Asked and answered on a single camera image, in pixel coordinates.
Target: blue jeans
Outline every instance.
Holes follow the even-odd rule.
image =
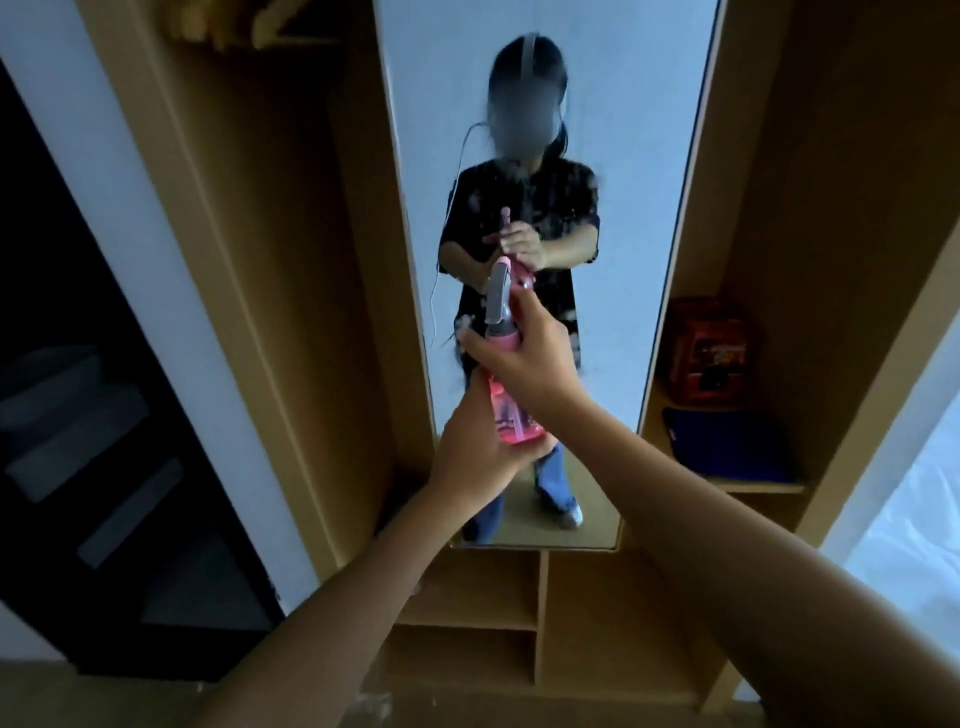
[[[534,486],[543,505],[556,512],[568,513],[577,507],[577,499],[570,492],[566,479],[564,450],[558,444],[549,453],[534,463]],[[494,498],[464,526],[464,540],[485,546],[493,540],[496,529],[503,520],[503,494]]]

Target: wooden wardrobe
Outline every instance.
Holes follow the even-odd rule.
[[[195,44],[170,3],[78,5],[327,578],[434,445],[372,0],[299,25],[280,0],[254,32],[208,0]],[[816,546],[960,308],[958,13],[721,4],[663,304],[721,293],[761,325],[755,405],[802,485],[717,487]],[[669,451],[665,404],[651,379],[639,432]],[[383,681],[723,709],[739,675],[641,544],[445,550]]]

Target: white sneaker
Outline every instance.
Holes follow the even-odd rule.
[[[573,510],[566,511],[560,516],[560,528],[567,531],[575,531],[584,524],[584,512],[580,510],[580,505],[575,505]]]

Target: pink spray bottle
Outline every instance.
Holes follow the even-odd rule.
[[[510,222],[510,210],[506,211],[507,224]],[[533,276],[526,266],[506,255],[494,263],[487,286],[487,340],[504,352],[515,352],[520,348],[520,332],[514,322],[510,309],[511,280],[526,287],[533,287]],[[490,377],[490,397],[493,402],[493,416],[496,419],[496,431],[504,442],[515,445],[532,440],[543,434],[543,427],[507,394],[503,385],[493,376]]]

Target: hair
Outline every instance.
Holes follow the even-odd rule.
[[[487,96],[492,99],[497,90],[509,81],[516,81],[522,74],[523,44],[526,36],[507,43],[493,60],[490,71],[490,83],[487,86]],[[547,36],[537,35],[534,43],[532,71],[535,78],[547,81],[557,88],[557,103],[559,104],[566,94],[566,64],[564,54],[560,48]],[[559,158],[566,152],[566,124],[561,121],[557,138],[543,150],[544,158]]]

